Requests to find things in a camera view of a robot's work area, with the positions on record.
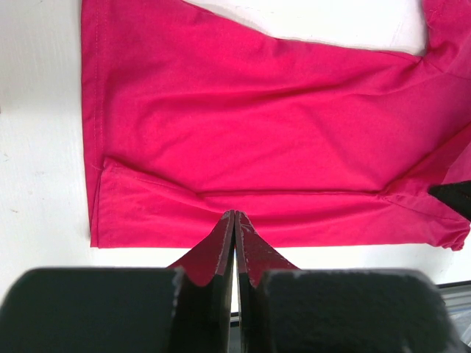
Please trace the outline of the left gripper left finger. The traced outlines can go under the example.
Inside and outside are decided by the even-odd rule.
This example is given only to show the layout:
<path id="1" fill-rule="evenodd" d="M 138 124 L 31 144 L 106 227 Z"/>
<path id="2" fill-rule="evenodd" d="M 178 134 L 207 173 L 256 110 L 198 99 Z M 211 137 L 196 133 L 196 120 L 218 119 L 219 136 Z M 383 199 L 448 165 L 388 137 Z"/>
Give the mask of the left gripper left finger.
<path id="1" fill-rule="evenodd" d="M 3 352 L 226 352 L 235 213 L 167 268 L 36 268 L 1 305 Z"/>

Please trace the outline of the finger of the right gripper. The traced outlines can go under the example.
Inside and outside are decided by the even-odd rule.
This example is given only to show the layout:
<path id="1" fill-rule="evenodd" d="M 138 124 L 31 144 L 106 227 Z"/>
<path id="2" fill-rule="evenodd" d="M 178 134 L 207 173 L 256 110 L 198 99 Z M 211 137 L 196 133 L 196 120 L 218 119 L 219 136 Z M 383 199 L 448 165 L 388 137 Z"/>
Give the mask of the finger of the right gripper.
<path id="1" fill-rule="evenodd" d="M 468 221 L 471 220 L 471 181 L 433 185 L 428 193 Z"/>

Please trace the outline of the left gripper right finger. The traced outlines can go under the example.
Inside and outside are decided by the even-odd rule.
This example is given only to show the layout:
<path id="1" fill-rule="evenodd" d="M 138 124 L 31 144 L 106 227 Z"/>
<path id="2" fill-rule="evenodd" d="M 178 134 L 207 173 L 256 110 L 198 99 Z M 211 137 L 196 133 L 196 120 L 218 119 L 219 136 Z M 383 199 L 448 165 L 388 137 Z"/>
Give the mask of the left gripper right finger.
<path id="1" fill-rule="evenodd" d="M 302 270 L 235 213 L 243 352 L 465 352 L 438 288 L 402 268 Z"/>

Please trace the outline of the pink t shirt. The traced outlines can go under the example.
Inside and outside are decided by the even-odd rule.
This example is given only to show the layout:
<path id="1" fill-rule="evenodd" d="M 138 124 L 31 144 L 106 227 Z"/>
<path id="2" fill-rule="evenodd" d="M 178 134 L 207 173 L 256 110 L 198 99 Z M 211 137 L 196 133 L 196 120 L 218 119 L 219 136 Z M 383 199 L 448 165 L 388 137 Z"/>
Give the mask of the pink t shirt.
<path id="1" fill-rule="evenodd" d="M 82 3 L 91 245 L 191 248 L 228 210 L 274 247 L 426 243 L 469 221 L 470 3 L 418 57 L 282 40 L 184 1 Z"/>

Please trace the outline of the front aluminium rail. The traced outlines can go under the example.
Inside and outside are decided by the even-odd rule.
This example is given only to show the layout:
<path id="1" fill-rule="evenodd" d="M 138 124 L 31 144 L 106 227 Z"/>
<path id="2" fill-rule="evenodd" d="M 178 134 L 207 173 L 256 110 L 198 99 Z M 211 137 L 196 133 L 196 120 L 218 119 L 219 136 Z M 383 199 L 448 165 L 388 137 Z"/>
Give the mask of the front aluminium rail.
<path id="1" fill-rule="evenodd" d="M 470 281 L 442 284 L 439 291 L 461 341 L 470 347 Z"/>

